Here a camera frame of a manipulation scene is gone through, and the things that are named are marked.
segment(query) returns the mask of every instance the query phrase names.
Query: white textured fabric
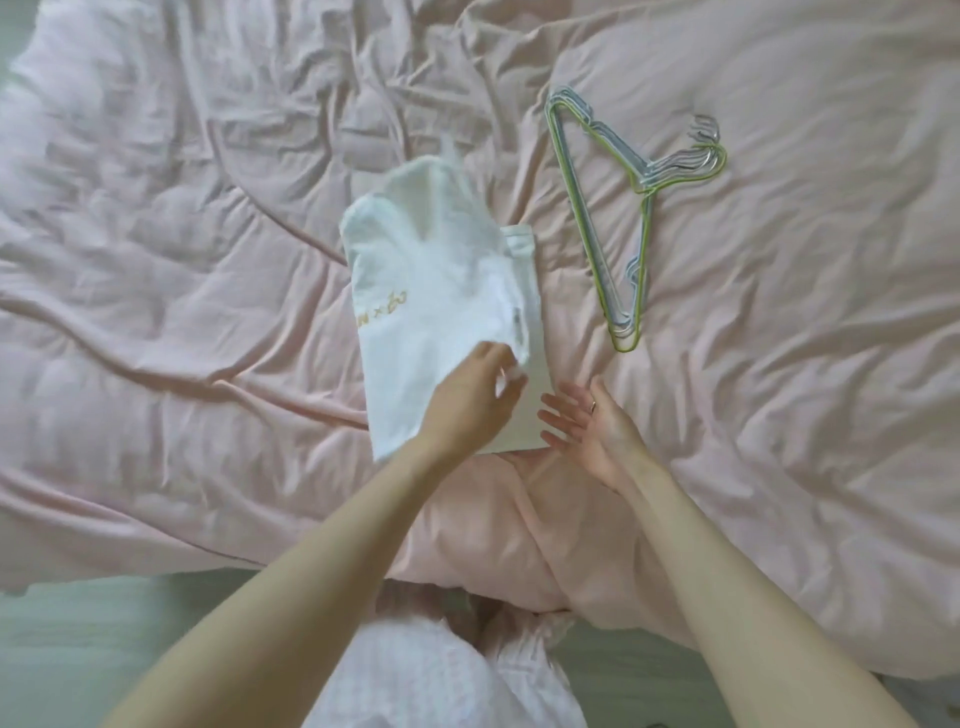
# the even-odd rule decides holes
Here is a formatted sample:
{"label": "white textured fabric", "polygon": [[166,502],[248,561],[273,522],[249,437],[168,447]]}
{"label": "white textured fabric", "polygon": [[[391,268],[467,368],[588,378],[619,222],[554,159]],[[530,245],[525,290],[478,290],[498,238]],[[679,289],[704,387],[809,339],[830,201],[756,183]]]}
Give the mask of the white textured fabric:
{"label": "white textured fabric", "polygon": [[484,452],[541,448],[536,413],[550,377],[531,229],[501,230],[456,160],[422,157],[357,200],[341,234],[374,458],[417,434],[437,384],[481,341],[509,344],[530,377]]}
{"label": "white textured fabric", "polygon": [[439,589],[395,585],[362,625],[303,728],[586,728],[548,650],[572,622],[509,605],[459,637]]}

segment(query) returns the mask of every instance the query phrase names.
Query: hand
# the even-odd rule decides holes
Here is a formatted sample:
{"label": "hand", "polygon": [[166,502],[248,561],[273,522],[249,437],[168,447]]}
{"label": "hand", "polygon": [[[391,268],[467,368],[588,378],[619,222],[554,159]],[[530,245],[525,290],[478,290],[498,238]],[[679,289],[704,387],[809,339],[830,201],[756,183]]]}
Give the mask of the hand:
{"label": "hand", "polygon": [[537,416],[567,439],[548,431],[540,437],[608,488],[627,495],[636,488],[630,472],[637,459],[653,462],[634,421],[613,400],[599,376],[593,378],[589,389],[562,382],[560,391],[565,397],[547,394],[540,398],[553,411],[542,409]]}
{"label": "hand", "polygon": [[489,444],[510,421],[527,377],[509,382],[498,397],[496,380],[516,359],[506,344],[483,341],[437,385],[418,438],[456,467]]}

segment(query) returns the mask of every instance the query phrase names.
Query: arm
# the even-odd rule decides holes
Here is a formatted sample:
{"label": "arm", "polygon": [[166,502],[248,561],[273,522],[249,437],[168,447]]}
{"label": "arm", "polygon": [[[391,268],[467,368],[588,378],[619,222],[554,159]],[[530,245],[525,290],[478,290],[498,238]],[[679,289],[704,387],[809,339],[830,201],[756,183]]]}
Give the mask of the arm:
{"label": "arm", "polygon": [[480,344],[440,384],[420,434],[373,480],[191,630],[103,728],[293,728],[313,707],[423,504],[510,420],[509,347]]}
{"label": "arm", "polygon": [[738,726],[916,728],[653,460],[599,379],[563,389],[541,418],[568,439],[544,439],[630,503]]}

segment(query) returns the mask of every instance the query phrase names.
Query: forearm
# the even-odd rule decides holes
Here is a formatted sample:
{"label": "forearm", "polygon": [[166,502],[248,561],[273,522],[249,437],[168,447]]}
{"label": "forearm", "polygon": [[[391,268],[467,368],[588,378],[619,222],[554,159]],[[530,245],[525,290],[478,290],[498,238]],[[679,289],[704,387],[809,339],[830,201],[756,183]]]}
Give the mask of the forearm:
{"label": "forearm", "polygon": [[448,470],[414,440],[148,673],[104,728],[300,726]]}
{"label": "forearm", "polygon": [[629,497],[737,725],[915,727],[713,525],[668,473],[637,460]]}

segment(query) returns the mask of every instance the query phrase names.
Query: pink bedsheet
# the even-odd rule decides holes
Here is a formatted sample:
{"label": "pink bedsheet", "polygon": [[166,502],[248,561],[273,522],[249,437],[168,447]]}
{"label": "pink bedsheet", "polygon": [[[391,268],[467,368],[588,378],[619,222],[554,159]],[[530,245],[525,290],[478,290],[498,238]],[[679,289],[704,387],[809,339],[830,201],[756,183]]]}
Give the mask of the pink bedsheet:
{"label": "pink bedsheet", "polygon": [[[266,564],[370,477],[337,224],[446,133],[494,217],[538,236],[553,377],[604,373],[863,665],[960,669],[956,3],[48,0],[16,69],[3,586]],[[651,154],[693,112],[730,152],[660,198],[631,354],[550,148],[561,84]],[[637,200],[570,137],[622,264]],[[392,574],[686,639],[622,503],[541,451],[467,463]]]}

